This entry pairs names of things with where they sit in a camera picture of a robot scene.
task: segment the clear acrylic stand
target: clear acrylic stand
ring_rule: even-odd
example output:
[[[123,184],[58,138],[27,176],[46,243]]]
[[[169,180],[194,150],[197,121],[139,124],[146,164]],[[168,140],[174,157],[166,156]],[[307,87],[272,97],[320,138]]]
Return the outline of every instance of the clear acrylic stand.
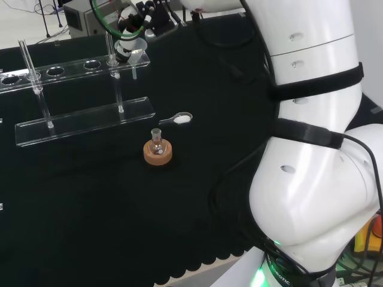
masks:
[[[142,45],[142,42],[146,43],[143,39],[140,38],[138,45]],[[123,71],[128,69],[133,70],[133,78],[136,79],[136,76],[134,76],[136,73],[135,70],[137,68],[149,65],[150,60],[145,51],[139,48],[132,52],[132,55],[127,63],[117,63],[113,66],[109,65],[109,62],[110,56],[101,56],[43,66],[36,68],[35,72],[42,85],[97,76],[101,74],[107,74],[112,71]],[[33,83],[32,79],[29,77],[29,73],[29,69],[1,73],[0,94],[32,87]]]
[[[126,101],[122,100],[120,71],[132,69],[133,77],[136,77],[136,68],[149,64],[149,59],[145,54],[144,49],[137,49],[133,51],[134,53],[132,53],[129,62],[121,65],[115,59],[113,39],[108,33],[106,35],[106,40],[108,55],[98,58],[102,58],[102,62],[99,61],[99,63],[96,63],[93,62],[93,60],[82,60],[69,62],[61,66],[53,65],[51,68],[47,69],[46,75],[48,77],[55,77],[54,81],[46,79],[45,76],[43,77],[42,73],[39,72],[45,70],[45,68],[34,68],[25,41],[19,40],[23,58],[27,66],[26,71],[22,70],[24,71],[22,76],[23,79],[28,81],[26,87],[32,87],[34,93],[36,94],[44,118],[16,124],[16,145],[27,146],[38,144],[92,130],[104,129],[119,124],[131,123],[133,121],[151,118],[156,114],[147,97]],[[79,73],[78,71],[80,70],[80,66],[85,69],[89,68],[90,71]],[[99,75],[106,72],[110,73],[114,83],[116,103],[51,117],[42,92],[43,84],[57,83],[59,81],[70,80],[73,78],[88,77],[89,75]],[[22,85],[14,86],[14,89],[7,91],[20,90],[21,88],[26,87],[22,87]]]

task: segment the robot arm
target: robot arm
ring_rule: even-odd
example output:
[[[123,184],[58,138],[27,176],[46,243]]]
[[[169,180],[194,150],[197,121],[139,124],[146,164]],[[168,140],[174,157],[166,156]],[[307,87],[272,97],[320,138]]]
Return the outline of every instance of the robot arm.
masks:
[[[239,0],[182,1],[189,9],[206,13],[242,6]],[[349,0],[246,3],[269,50],[277,86],[358,67]],[[359,83],[284,100],[278,117],[344,133],[361,94]],[[383,127],[372,125],[348,133],[370,146],[382,170]],[[250,206],[256,223],[279,250],[310,273],[326,274],[379,209],[376,188],[371,158],[353,142],[344,140],[341,149],[332,149],[272,137],[253,179]],[[283,285],[267,260],[263,270],[269,285]]]

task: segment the black tablecloth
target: black tablecloth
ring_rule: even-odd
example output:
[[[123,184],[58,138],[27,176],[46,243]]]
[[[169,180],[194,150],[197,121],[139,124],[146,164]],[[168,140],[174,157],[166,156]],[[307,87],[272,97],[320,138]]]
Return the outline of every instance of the black tablecloth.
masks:
[[[250,34],[240,16],[205,22],[207,37]],[[100,56],[102,36],[30,47],[35,66]],[[275,105],[260,78],[256,42],[229,51],[201,44],[193,28],[149,45],[151,63],[121,73],[123,99],[148,96],[156,116],[132,124],[17,147],[14,125],[41,118],[31,90],[0,94],[0,284],[144,286],[251,247],[232,228],[214,227],[207,195],[219,174],[269,136]],[[18,48],[0,51],[0,68],[24,68]],[[52,115],[113,103],[109,75],[44,87]],[[352,126],[383,122],[363,99]],[[164,168],[148,166],[142,147],[158,121],[177,112],[190,124],[163,126],[174,149]],[[244,209],[257,161],[220,187],[221,208]]]

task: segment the hole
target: hole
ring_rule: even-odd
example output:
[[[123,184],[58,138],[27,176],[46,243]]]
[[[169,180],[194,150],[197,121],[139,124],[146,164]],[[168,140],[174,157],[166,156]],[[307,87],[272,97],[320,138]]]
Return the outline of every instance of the hole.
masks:
[[[295,168],[293,168],[292,166],[281,166],[281,169],[287,173],[294,173],[295,172]]]
[[[37,76],[38,79],[41,78],[41,74],[39,72],[36,72],[36,76]],[[28,81],[32,81],[32,76],[30,75],[30,73],[27,74],[26,79]]]
[[[101,63],[99,61],[95,61],[95,60],[87,61],[84,64],[84,68],[86,68],[87,70],[95,70],[95,69],[99,68],[100,66],[101,66]]]
[[[13,85],[14,83],[16,83],[18,80],[19,80],[19,76],[15,76],[15,75],[9,75],[5,78],[3,78],[1,80],[1,83],[4,84],[4,85]]]
[[[301,99],[294,99],[293,103],[296,103],[297,105],[304,105],[308,103],[309,99],[307,97],[303,97]]]
[[[64,68],[61,67],[53,67],[47,70],[47,75],[51,77],[57,77],[64,73]]]

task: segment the gray machine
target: gray machine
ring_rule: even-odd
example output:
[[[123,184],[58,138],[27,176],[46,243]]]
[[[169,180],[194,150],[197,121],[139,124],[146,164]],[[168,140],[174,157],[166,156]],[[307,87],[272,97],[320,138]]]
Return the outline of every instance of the gray machine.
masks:
[[[124,7],[122,2],[127,0],[113,0],[114,7],[121,11]],[[110,1],[98,1],[100,12],[105,15],[105,20],[113,28],[117,28],[118,15],[110,5]],[[69,32],[72,38],[99,35],[105,33],[105,30],[98,23],[88,0],[73,0],[64,4],[64,13],[68,23]]]

